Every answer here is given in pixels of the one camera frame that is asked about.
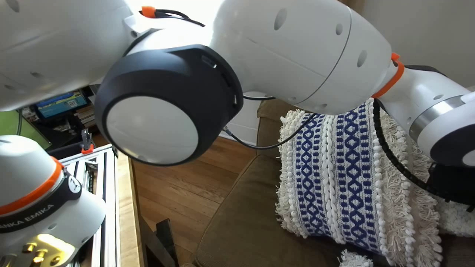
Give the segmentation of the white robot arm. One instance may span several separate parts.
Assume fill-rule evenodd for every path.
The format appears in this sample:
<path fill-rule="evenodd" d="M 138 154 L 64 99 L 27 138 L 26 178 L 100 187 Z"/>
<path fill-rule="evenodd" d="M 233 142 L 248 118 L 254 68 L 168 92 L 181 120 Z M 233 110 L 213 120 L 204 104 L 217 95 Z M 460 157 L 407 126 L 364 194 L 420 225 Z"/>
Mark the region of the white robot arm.
<path fill-rule="evenodd" d="M 449 77 L 408 68 L 340 0 L 223 0 L 211 25 L 135 29 L 126 0 L 2 0 L 0 108 L 94 84 L 95 117 L 122 153 L 152 164 L 199 157 L 262 90 L 312 112 L 308 138 L 282 147 L 284 228 L 352 242 L 404 267 L 441 261 L 434 199 L 459 188 L 410 176 L 380 118 L 444 167 L 474 163 L 474 99 Z"/>

